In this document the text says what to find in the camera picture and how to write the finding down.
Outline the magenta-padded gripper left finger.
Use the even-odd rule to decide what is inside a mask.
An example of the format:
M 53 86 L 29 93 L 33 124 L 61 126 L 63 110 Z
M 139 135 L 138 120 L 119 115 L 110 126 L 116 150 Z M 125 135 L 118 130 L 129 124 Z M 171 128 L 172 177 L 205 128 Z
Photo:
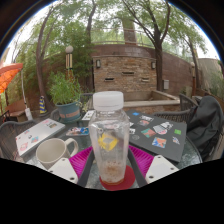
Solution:
M 93 149 L 88 147 L 71 158 L 61 158 L 49 169 L 49 172 L 81 187 L 85 187 L 93 160 Z

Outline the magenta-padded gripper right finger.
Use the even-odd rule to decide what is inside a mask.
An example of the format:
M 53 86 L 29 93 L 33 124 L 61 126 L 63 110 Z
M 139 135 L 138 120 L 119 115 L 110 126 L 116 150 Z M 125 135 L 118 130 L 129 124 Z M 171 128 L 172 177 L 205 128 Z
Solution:
M 129 147 L 128 158 L 140 187 L 178 171 L 178 168 L 162 155 L 152 156 L 134 146 Z

